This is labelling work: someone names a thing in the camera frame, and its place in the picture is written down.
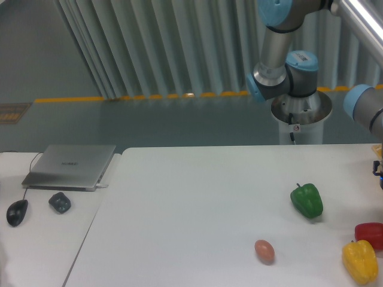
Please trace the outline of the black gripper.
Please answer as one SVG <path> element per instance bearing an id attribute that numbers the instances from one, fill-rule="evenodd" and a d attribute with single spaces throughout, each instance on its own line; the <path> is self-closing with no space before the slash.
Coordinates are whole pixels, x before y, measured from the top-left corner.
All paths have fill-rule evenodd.
<path id="1" fill-rule="evenodd" d="M 382 162 L 381 161 L 375 160 L 373 162 L 373 171 L 372 171 L 372 173 L 375 176 L 379 177 L 379 186 L 381 187 L 381 189 L 383 189 L 383 172 L 382 172 Z"/>

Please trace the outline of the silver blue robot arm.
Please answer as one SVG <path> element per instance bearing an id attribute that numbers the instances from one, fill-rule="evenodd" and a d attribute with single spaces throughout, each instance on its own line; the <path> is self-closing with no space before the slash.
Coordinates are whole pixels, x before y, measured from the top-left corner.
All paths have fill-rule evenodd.
<path id="1" fill-rule="evenodd" d="M 293 34 L 308 14 L 329 10 L 382 62 L 382 17 L 365 1 L 261 1 L 258 8 L 266 32 L 260 60 L 247 75 L 248 91 L 271 101 L 280 144 L 321 144 L 332 101 L 317 89 L 316 55 L 290 51 Z"/>

